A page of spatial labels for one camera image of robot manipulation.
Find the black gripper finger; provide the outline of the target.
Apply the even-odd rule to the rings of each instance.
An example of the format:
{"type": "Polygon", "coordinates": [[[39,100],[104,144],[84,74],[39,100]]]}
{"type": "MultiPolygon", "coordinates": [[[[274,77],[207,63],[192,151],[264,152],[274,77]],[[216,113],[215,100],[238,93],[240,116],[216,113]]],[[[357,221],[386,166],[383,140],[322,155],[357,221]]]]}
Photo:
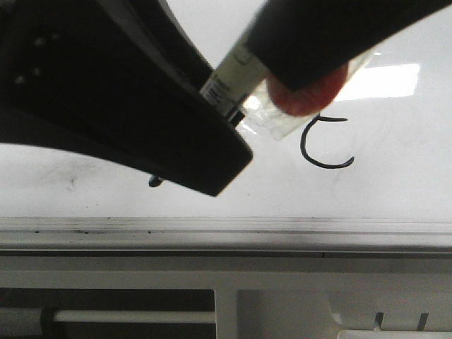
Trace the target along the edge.
{"type": "Polygon", "coordinates": [[[246,41],[290,90],[299,90],[451,2],[267,1],[246,41]]]}
{"type": "Polygon", "coordinates": [[[1,142],[109,160],[217,196],[251,162],[200,90],[166,1],[2,1],[1,142]]]}

